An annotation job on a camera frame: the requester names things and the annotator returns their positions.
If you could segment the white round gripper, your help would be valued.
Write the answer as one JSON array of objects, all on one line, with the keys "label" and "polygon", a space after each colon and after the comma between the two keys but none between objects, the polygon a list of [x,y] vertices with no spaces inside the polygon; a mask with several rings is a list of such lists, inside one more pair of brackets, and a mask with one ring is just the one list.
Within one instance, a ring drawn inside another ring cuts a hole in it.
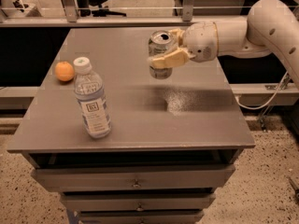
[{"label": "white round gripper", "polygon": [[189,60],[198,63],[212,61],[218,54],[217,30],[213,22],[198,22],[185,31],[176,28],[169,33],[184,48],[148,57],[149,66],[154,69],[179,67]]}]

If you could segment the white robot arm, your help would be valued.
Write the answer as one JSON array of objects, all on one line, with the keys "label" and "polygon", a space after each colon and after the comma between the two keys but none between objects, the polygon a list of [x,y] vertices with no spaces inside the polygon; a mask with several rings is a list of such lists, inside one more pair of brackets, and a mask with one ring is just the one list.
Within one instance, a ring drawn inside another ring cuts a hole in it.
[{"label": "white robot arm", "polygon": [[203,63],[220,56],[260,58],[273,53],[299,87],[299,21],[279,0],[260,0],[245,17],[156,31],[149,44],[166,46],[165,51],[149,50],[149,72],[155,78],[168,78],[173,68],[189,61]]}]

